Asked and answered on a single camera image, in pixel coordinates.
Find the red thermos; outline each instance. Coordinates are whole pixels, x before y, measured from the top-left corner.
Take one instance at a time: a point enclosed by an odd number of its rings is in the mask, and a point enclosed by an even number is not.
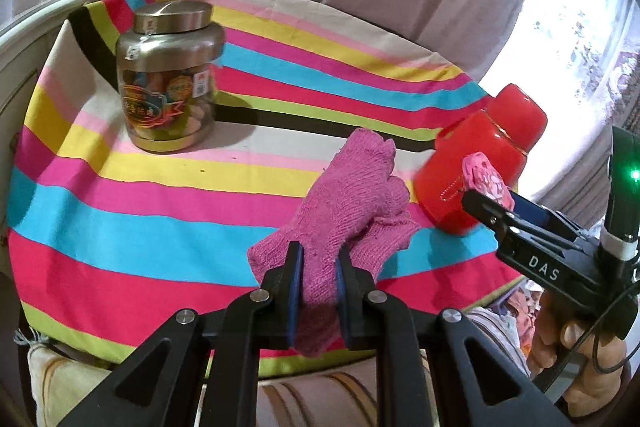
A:
[[[457,235],[470,232],[478,221],[462,209],[462,160],[484,153],[504,183],[513,187],[545,127],[542,109],[509,84],[486,109],[440,131],[435,152],[414,178],[415,194],[433,224]]]

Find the tassel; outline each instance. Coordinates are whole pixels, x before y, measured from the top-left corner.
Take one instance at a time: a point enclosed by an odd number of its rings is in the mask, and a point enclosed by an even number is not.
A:
[[[39,331],[34,330],[29,327],[31,330],[31,340],[29,340],[21,330],[15,330],[14,332],[14,343],[18,344],[18,346],[36,346],[38,344],[46,344],[49,342],[49,337]]]

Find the glass jar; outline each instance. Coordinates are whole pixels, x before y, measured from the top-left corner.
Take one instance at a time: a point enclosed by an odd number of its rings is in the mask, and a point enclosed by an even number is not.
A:
[[[173,152],[210,132],[225,42],[211,13],[212,6],[200,1],[147,4],[118,39],[118,90],[127,132],[140,149]]]

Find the metal jar lid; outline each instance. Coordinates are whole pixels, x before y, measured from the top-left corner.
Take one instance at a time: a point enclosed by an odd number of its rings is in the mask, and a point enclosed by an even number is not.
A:
[[[185,70],[215,60],[222,55],[225,31],[211,22],[211,13],[210,4],[189,0],[140,7],[133,29],[118,38],[117,67],[150,73]]]
[[[199,30],[211,22],[211,4],[171,0],[146,4],[133,17],[133,31],[142,35],[182,33]]]

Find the colorful striped cloth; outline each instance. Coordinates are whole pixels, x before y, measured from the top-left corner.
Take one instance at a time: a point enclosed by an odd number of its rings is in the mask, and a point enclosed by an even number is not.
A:
[[[437,131],[486,94],[436,54],[306,0],[207,0],[227,28],[215,128],[172,155],[136,149],[124,129],[114,45],[132,10],[105,0],[63,25],[33,93],[12,176],[8,223],[18,293],[34,328],[119,362],[176,310],[209,312],[256,285],[249,246],[286,223],[351,131],[398,146],[411,177]],[[380,287],[409,306],[465,308],[516,279],[492,234],[423,228],[385,265]],[[262,353],[263,376],[354,357]]]

